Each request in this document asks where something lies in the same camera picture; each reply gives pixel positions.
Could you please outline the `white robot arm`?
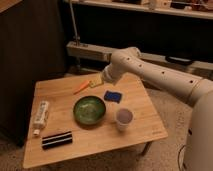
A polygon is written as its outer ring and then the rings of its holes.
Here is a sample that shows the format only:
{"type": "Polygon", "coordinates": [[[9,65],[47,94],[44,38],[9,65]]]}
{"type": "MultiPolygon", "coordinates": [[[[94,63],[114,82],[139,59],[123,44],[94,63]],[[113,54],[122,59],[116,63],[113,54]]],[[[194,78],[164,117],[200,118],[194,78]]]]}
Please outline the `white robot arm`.
{"type": "Polygon", "coordinates": [[[136,47],[115,50],[95,84],[116,84],[132,73],[193,108],[181,171],[213,171],[213,81],[151,64],[136,47]]]}

